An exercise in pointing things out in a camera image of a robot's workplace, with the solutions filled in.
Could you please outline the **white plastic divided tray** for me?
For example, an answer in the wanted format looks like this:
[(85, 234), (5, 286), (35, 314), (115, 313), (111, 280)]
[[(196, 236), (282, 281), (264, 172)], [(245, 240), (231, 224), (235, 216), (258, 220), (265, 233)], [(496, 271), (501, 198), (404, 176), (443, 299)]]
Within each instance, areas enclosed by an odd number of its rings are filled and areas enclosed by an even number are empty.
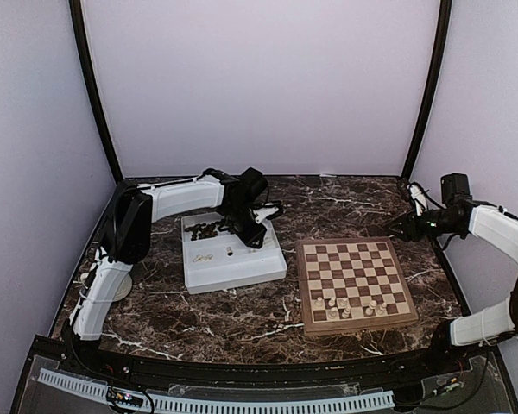
[[(214, 238), (191, 241), (184, 228), (195, 223), (222, 220), (217, 213), (184, 216), (181, 219), (182, 253), (185, 286), (191, 294), (255, 285), (284, 279), (287, 263), (277, 240), (273, 224), (263, 222), (267, 232), (261, 248), (248, 248), (234, 234), (224, 232)], [(228, 256), (227, 248), (234, 254)], [(193, 262), (197, 254), (213, 254), (213, 259)]]

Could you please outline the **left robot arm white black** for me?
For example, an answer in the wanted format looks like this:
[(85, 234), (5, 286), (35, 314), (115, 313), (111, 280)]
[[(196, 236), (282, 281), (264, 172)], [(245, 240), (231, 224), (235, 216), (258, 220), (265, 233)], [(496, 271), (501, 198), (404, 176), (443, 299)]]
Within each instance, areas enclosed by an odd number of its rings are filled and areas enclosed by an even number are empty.
[(150, 249), (153, 223), (183, 212), (214, 209), (248, 248), (261, 248), (264, 221), (283, 212), (281, 202), (264, 200), (268, 181), (255, 168), (237, 177), (208, 168), (199, 176), (155, 184), (123, 180), (98, 225), (98, 250), (71, 316), (69, 328), (81, 341), (102, 335), (105, 317), (132, 267)]

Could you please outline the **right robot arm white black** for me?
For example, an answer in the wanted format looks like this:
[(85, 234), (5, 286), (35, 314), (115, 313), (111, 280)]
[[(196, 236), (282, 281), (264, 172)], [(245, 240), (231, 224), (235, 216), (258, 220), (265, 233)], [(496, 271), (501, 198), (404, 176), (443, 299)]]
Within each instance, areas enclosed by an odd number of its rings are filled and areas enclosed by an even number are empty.
[(432, 344), (423, 356), (429, 373), (441, 374), (457, 359), (457, 349), (472, 345), (493, 345), (518, 337), (518, 216), (505, 207), (471, 195), (469, 179), (450, 173), (439, 180), (441, 200), (436, 202), (419, 183), (399, 179), (398, 189), (410, 210), (388, 222), (389, 235), (404, 242), (425, 238), (443, 254), (447, 244), (439, 237), (462, 239), (470, 259), (458, 248), (450, 257), (457, 270), (469, 270), (459, 284), (474, 306), (469, 316), (439, 325)]

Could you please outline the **wooden chess board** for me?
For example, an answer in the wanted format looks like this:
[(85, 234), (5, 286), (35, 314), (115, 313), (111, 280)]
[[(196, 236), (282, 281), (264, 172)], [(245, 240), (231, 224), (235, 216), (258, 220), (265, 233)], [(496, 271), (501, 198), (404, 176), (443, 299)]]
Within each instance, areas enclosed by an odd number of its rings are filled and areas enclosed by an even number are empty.
[[(407, 282), (388, 237), (302, 240), (296, 242), (297, 268), (306, 336), (393, 329), (418, 321)], [(328, 299), (335, 296), (338, 318), (329, 320)], [(317, 297), (324, 299), (320, 309)], [(343, 319), (339, 298), (348, 298), (351, 317)], [(364, 314), (371, 300), (388, 304), (386, 315)]]

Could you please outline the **white chess piece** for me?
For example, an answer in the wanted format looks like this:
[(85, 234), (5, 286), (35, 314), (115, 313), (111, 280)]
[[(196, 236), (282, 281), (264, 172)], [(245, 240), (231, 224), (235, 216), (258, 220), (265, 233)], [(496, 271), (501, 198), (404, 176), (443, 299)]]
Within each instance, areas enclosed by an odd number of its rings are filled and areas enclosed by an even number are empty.
[(379, 304), (376, 308), (376, 313), (378, 315), (386, 315), (388, 312), (388, 304), (383, 302), (381, 304)]
[(375, 313), (377, 307), (377, 302), (375, 300), (371, 300), (368, 304), (367, 308), (364, 311), (366, 316), (371, 316)]
[(342, 318), (343, 319), (349, 319), (351, 317), (351, 306), (350, 305), (347, 305), (344, 310), (343, 310), (343, 313), (342, 313)]

